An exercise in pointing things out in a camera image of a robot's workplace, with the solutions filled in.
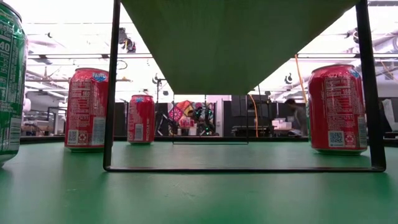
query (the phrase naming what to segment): orange cable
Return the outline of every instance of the orange cable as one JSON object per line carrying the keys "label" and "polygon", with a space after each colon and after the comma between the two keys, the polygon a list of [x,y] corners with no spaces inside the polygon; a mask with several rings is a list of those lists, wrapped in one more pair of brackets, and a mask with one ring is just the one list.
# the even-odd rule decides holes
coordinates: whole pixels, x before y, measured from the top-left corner
{"label": "orange cable", "polygon": [[386,65],[385,65],[382,61],[380,61],[380,62],[381,62],[381,64],[383,65],[384,69],[386,69],[386,71],[388,72],[388,74],[391,76],[391,78],[392,78],[396,83],[398,83],[398,80],[394,77],[394,75],[390,72],[390,70],[386,67]]}
{"label": "orange cable", "polygon": [[307,104],[307,96],[305,95],[304,84],[303,84],[303,80],[301,79],[301,74],[300,74],[300,69],[299,69],[299,60],[297,58],[297,54],[294,55],[294,58],[296,59],[297,73],[298,73],[298,78],[300,79],[301,91],[303,93],[304,102],[305,102],[305,104]]}
{"label": "orange cable", "polygon": [[258,128],[259,128],[259,118],[257,117],[257,106],[256,106],[256,102],[254,101],[253,97],[249,94],[251,100],[253,101],[253,105],[254,105],[254,114],[256,115],[256,138],[259,137],[259,132],[258,132]]}

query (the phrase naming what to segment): man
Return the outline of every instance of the man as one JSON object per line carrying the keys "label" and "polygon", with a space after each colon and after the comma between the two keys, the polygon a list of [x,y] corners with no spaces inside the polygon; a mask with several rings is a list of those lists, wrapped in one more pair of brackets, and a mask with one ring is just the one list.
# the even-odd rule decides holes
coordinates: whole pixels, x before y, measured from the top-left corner
{"label": "man", "polygon": [[294,99],[286,100],[285,104],[294,112],[292,127],[295,129],[295,132],[302,136],[308,136],[307,113],[305,112],[305,108],[297,105]]}

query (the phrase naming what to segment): red soda can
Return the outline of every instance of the red soda can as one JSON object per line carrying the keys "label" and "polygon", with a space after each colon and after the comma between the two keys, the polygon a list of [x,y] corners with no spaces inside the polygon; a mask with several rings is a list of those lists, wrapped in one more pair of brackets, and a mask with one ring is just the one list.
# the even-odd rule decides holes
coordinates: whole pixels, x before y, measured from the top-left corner
{"label": "red soda can", "polygon": [[152,96],[134,95],[129,103],[129,143],[152,143],[155,140],[155,103]]}
{"label": "red soda can", "polygon": [[71,151],[103,151],[108,80],[96,68],[78,68],[70,79],[65,147]]}
{"label": "red soda can", "polygon": [[352,65],[330,65],[308,82],[311,145],[327,154],[360,154],[368,148],[362,79]]}

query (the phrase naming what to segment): wire frame stand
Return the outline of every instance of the wire frame stand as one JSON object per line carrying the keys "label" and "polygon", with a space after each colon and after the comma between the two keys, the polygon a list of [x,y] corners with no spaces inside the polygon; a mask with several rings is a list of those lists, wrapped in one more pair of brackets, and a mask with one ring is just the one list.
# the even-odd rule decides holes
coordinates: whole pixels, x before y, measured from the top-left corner
{"label": "wire frame stand", "polygon": [[[173,93],[173,110],[175,108],[175,98],[174,98],[174,93]],[[207,108],[207,102],[206,102],[206,96],[205,95],[205,108]],[[241,96],[239,96],[239,112],[240,112],[240,117],[242,117],[242,107],[241,107]],[[172,130],[174,131],[175,129],[175,122],[173,122],[173,127]],[[179,145],[248,145],[249,144],[249,116],[248,116],[248,96],[246,95],[246,137],[244,139],[240,139],[240,141],[234,141],[234,142],[226,142],[226,141],[217,141],[217,138],[210,138],[210,137],[178,137],[175,138],[174,134],[172,135],[172,143],[173,144],[179,144]]]}
{"label": "wire frame stand", "polygon": [[361,66],[363,76],[366,115],[368,118],[369,146],[371,153],[371,167],[308,167],[308,168],[270,168],[259,169],[252,167],[218,167],[218,168],[157,168],[157,167],[115,167],[112,166],[113,146],[113,117],[116,88],[116,70],[118,63],[118,35],[120,21],[121,0],[114,0],[113,24],[111,39],[111,56],[109,64],[108,105],[106,114],[106,131],[104,143],[103,168],[110,172],[167,172],[167,173],[289,173],[289,172],[384,172],[386,156],[378,107],[376,74],[374,69],[373,46],[369,25],[368,1],[360,0],[356,5],[358,23],[359,49],[361,52]]}

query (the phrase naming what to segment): green fabric panel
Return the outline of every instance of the green fabric panel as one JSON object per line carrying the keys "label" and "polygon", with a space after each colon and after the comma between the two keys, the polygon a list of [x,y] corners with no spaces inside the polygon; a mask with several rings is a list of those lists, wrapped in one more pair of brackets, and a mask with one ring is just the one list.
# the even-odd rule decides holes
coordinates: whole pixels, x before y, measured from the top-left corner
{"label": "green fabric panel", "polygon": [[175,94],[244,95],[357,0],[122,0]]}

